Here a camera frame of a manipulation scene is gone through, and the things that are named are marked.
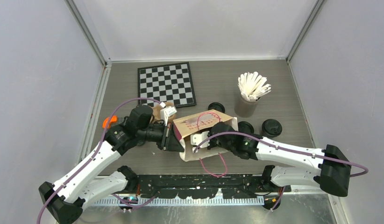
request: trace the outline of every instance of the metal frame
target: metal frame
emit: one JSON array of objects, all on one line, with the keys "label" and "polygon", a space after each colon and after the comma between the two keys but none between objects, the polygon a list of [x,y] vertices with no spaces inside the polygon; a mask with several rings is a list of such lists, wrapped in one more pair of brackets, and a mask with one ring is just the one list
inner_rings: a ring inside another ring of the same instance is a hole
[{"label": "metal frame", "polygon": [[312,130],[310,129],[310,126],[309,126],[309,122],[308,122],[309,118],[307,117],[306,111],[305,111],[305,109],[304,109],[304,107],[302,105],[302,101],[301,101],[301,98],[299,96],[299,87],[298,87],[297,81],[295,80],[294,71],[292,70],[292,67],[291,67],[290,63],[288,63],[288,69],[290,70],[292,82],[294,83],[294,86],[295,86],[295,91],[297,93],[297,97],[298,97],[298,101],[299,101],[299,106],[302,109],[302,113],[303,113],[305,121],[306,121],[306,126],[307,126],[307,130],[309,132],[309,135],[310,135],[310,140],[312,141],[313,148],[317,148],[316,144],[314,143],[314,140],[313,140],[314,137],[313,137]]},{"label": "metal frame", "polygon": [[312,11],[310,12],[309,17],[307,18],[303,28],[301,29],[301,32],[299,33],[299,35],[298,35],[294,45],[291,48],[290,53],[288,54],[288,56],[286,58],[286,61],[287,61],[288,64],[290,63],[292,57],[294,56],[294,54],[297,51],[297,49],[300,46],[300,44],[302,43],[302,40],[304,39],[306,33],[308,32],[309,28],[311,27],[311,25],[313,24],[314,20],[316,19],[317,14],[320,12],[320,10],[322,9],[323,4],[326,1],[327,0],[317,0],[316,4],[314,4],[314,7],[313,7]]},{"label": "metal frame", "polygon": [[112,61],[112,63],[135,63],[135,62],[201,62],[201,61],[248,61],[248,60],[285,60],[286,57],[239,57],[239,58],[182,58],[182,59],[157,59],[157,60],[132,60]]},{"label": "metal frame", "polygon": [[[119,197],[130,197],[134,194],[119,194]],[[139,202],[138,205],[143,204],[148,201],[148,198],[141,198],[138,196]],[[114,196],[108,196],[98,200],[93,203],[92,206],[105,206],[105,207],[117,207],[121,204],[119,199]],[[202,199],[180,199],[179,197],[165,199],[165,198],[155,198],[151,203],[146,206],[224,206],[224,205],[233,205],[233,206],[243,206],[243,205],[264,205],[264,197],[257,195],[256,198],[232,198],[232,199],[223,199],[221,190],[211,199],[202,198]]]},{"label": "metal frame", "polygon": [[331,203],[332,211],[334,212],[335,220],[337,223],[349,224],[351,221],[347,217],[345,207],[342,204],[342,200],[334,195],[328,195]]},{"label": "metal frame", "polygon": [[109,64],[107,64],[107,66],[104,68],[103,74],[99,81],[99,85],[97,87],[96,95],[95,95],[96,97],[94,99],[94,103],[91,110],[91,116],[86,126],[86,129],[84,131],[85,139],[81,147],[81,152],[80,152],[77,164],[80,161],[82,161],[90,153],[90,148],[92,147],[92,143],[93,143],[94,132],[97,127],[97,122],[99,120],[101,105],[103,103],[105,90],[107,88],[109,73],[111,72],[111,66],[112,64],[109,62]]},{"label": "metal frame", "polygon": [[78,10],[78,7],[76,6],[74,0],[64,0],[64,2],[67,4],[68,8],[70,9],[70,12],[74,16],[76,22],[78,23],[79,27],[81,28],[81,30],[82,30],[83,34],[85,35],[87,41],[89,42],[90,46],[93,48],[93,51],[97,55],[101,64],[103,66],[105,66],[107,64],[107,60],[105,60],[103,54],[101,53],[96,41],[93,38],[92,33],[90,32],[89,28],[87,27],[86,22],[83,19],[80,11]]}]

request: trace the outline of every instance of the black coffee cup lid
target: black coffee cup lid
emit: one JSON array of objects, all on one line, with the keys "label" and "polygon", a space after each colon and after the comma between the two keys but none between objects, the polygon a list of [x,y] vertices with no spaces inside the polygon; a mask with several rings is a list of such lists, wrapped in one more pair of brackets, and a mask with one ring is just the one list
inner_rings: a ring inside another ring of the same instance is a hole
[{"label": "black coffee cup lid", "polygon": [[208,106],[208,110],[212,110],[212,109],[219,111],[219,112],[222,112],[222,113],[225,113],[224,105],[222,105],[218,102],[210,103],[210,105]]},{"label": "black coffee cup lid", "polygon": [[262,130],[271,136],[279,136],[283,131],[280,122],[275,119],[268,119],[262,123]]}]

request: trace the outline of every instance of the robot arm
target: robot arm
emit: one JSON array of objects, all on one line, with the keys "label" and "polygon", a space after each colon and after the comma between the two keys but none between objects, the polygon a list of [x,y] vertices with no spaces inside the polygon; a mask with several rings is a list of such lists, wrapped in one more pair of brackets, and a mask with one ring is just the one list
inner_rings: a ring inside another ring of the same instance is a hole
[{"label": "robot arm", "polygon": [[[122,190],[132,191],[137,186],[137,175],[127,166],[122,166],[107,178],[92,183],[91,181],[105,167],[135,147],[138,142],[142,140],[152,141],[156,142],[161,150],[184,151],[175,135],[172,123],[165,123],[164,121],[150,123],[152,112],[152,108],[149,106],[139,105],[131,111],[130,116],[121,119],[117,125],[109,128],[95,158],[81,172],[76,174],[47,205],[47,209],[60,224],[75,222],[82,214],[83,209],[111,193]],[[277,146],[347,160],[334,146],[327,146],[324,150],[275,142],[254,134],[252,126],[247,122],[239,122],[238,129],[241,133],[248,133]],[[231,126],[219,122],[211,128],[209,136],[228,131],[235,130]],[[320,186],[325,192],[336,196],[346,196],[348,193],[350,166],[277,150],[251,138],[238,135],[216,137],[210,141],[210,147],[214,146],[225,148],[242,159],[270,160],[294,166],[292,168],[266,166],[261,184],[268,191],[294,184]],[[74,169],[53,184],[44,182],[39,187],[42,201],[45,203],[65,180],[74,175],[92,157],[96,150],[97,147]]]},{"label": "robot arm", "polygon": [[[284,147],[300,152],[309,152],[348,161],[336,146],[327,145],[326,149],[305,148],[288,145],[254,134],[253,127],[247,122],[239,122],[239,132],[247,133],[264,142],[278,147]],[[219,122],[211,129],[210,135],[235,130],[223,122]],[[242,159],[268,160],[281,162],[293,167],[266,166],[262,175],[262,185],[268,191],[275,191],[286,185],[319,186],[323,191],[345,197],[348,195],[348,185],[351,167],[349,165],[327,161],[315,156],[296,154],[279,150],[262,142],[239,135],[223,135],[216,137],[210,145],[217,145],[231,151]]]},{"label": "robot arm", "polygon": [[41,199],[45,203],[65,180],[75,175],[47,205],[49,212],[60,224],[75,222],[84,208],[109,194],[122,190],[132,191],[137,186],[137,175],[127,166],[120,167],[105,179],[92,183],[91,181],[105,167],[135,147],[139,141],[156,142],[160,149],[174,143],[171,141],[173,135],[169,132],[172,125],[165,126],[164,122],[151,124],[152,112],[149,106],[139,105],[131,111],[130,116],[109,128],[99,152],[82,171],[75,175],[76,171],[93,157],[98,146],[65,176],[53,184],[44,182],[39,187]]}]

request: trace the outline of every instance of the gray table surface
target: gray table surface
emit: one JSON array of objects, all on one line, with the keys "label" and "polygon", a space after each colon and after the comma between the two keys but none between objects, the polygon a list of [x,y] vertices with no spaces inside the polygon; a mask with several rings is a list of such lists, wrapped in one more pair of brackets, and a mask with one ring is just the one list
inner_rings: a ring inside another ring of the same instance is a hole
[{"label": "gray table surface", "polygon": [[[170,63],[139,62],[112,65],[93,145],[99,141],[103,130],[102,122],[113,109],[121,102],[138,96],[137,69],[164,64]],[[291,72],[285,60],[195,61],[190,62],[190,67],[197,105],[179,108],[177,118],[205,111],[212,102],[222,103],[226,114],[236,116],[234,105],[237,77],[247,71],[258,71],[268,78],[272,92],[260,99],[252,117],[238,118],[238,121],[250,122],[257,133],[264,120],[277,119],[283,126],[283,132],[275,140],[301,147],[312,147]],[[128,116],[136,104],[137,102],[132,102],[123,106],[116,115]],[[232,153],[225,153],[223,156],[231,174],[259,174],[266,165],[278,164],[271,161],[242,160]],[[211,172],[224,171],[218,156],[206,158],[204,163]],[[122,165],[131,167],[137,174],[205,174],[199,161],[185,162],[180,159],[178,153],[161,151],[154,143],[130,149],[101,174],[109,175]]]}]

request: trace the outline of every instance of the paper bag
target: paper bag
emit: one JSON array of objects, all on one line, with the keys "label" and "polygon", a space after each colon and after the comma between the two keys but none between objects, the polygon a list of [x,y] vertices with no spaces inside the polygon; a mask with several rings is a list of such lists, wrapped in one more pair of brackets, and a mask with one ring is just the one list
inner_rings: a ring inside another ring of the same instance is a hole
[{"label": "paper bag", "polygon": [[[197,121],[199,115],[199,129],[197,126]],[[219,122],[221,119],[225,124],[231,125],[233,129],[238,131],[237,129],[237,118],[233,118],[229,115],[221,113],[216,110],[209,110],[201,113],[196,113],[193,115],[189,115],[186,117],[178,118],[173,120],[174,123],[174,131],[177,136],[177,139],[184,147],[184,152],[180,153],[180,157],[184,161],[193,161],[198,159],[203,159],[206,157],[210,157],[213,155],[217,155],[218,153],[228,152],[226,149],[220,147],[214,147],[208,150],[205,148],[200,148],[198,152],[193,152],[193,147],[191,145],[190,135],[194,133],[200,133],[201,131],[207,131],[207,128],[213,127],[215,124]]]}]

